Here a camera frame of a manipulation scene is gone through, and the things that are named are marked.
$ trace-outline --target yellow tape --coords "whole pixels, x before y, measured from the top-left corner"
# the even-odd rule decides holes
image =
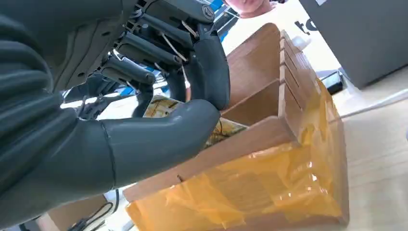
[[[288,221],[342,215],[338,114],[319,82],[305,110],[301,145],[290,143],[209,169],[182,184],[131,203],[140,231],[197,231],[244,225],[283,212]]]

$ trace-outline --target robotic hand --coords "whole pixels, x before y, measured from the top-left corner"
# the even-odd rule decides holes
[[[0,229],[137,182],[194,157],[227,106],[214,14],[196,1],[0,1]],[[160,69],[166,118],[138,118]],[[102,74],[140,94],[134,118],[82,120],[55,93]]]

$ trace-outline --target wooden table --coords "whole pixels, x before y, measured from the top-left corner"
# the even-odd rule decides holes
[[[340,107],[340,114],[344,115],[406,88],[408,69],[403,69],[362,91],[346,92],[346,101],[341,99],[341,94],[333,99]],[[408,230],[408,100],[353,115],[343,121],[348,158],[350,224],[347,228],[314,227],[302,230]]]

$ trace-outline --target wooden box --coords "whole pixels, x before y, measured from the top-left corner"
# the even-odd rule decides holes
[[[285,32],[281,33],[274,24],[264,25],[228,56],[231,103],[222,117],[250,127],[201,151],[195,158],[124,190],[126,199],[139,200],[211,167],[283,143],[298,142],[302,110],[311,92],[318,91],[316,75],[305,60]]]

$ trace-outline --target paper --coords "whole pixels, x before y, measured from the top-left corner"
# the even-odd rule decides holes
[[[316,0],[316,2],[321,6],[323,3],[325,3],[327,0]]]

